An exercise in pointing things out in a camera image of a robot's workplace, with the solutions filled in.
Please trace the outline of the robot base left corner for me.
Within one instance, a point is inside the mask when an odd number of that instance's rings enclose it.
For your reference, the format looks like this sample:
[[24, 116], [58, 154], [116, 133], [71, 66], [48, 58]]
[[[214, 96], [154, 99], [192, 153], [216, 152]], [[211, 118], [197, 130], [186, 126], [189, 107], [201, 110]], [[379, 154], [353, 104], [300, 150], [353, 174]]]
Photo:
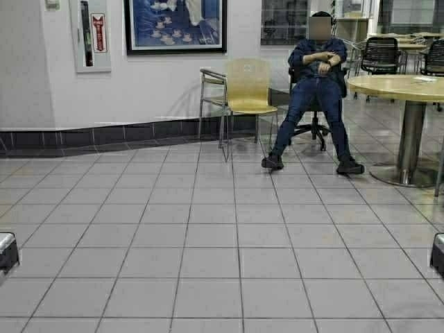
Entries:
[[20, 254], [14, 232], [1, 233], [0, 256], [1, 284], [3, 284], [10, 273], [20, 265]]

